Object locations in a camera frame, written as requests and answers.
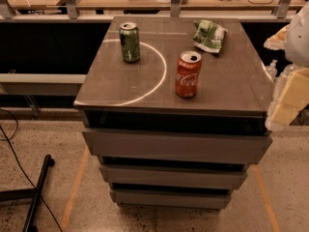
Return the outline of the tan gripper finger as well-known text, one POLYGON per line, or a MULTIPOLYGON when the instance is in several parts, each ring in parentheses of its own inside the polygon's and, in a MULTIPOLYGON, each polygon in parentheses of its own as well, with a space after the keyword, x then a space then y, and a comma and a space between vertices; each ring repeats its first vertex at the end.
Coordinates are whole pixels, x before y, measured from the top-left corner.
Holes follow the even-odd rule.
POLYGON ((267 111, 269 131, 283 131, 309 104, 309 69, 286 67, 275 83, 267 111))
POLYGON ((284 26, 276 34, 267 38, 264 47, 271 50, 284 50, 286 41, 287 27, 284 26))

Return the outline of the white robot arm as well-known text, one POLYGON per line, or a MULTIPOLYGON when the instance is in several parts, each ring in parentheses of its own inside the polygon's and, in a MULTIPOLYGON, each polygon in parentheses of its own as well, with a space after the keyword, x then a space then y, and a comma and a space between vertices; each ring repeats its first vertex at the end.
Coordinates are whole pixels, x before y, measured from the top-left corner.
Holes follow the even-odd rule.
POLYGON ((264 47, 283 49, 291 62, 275 81, 267 111, 267 129, 283 131, 309 104, 309 2, 264 47))

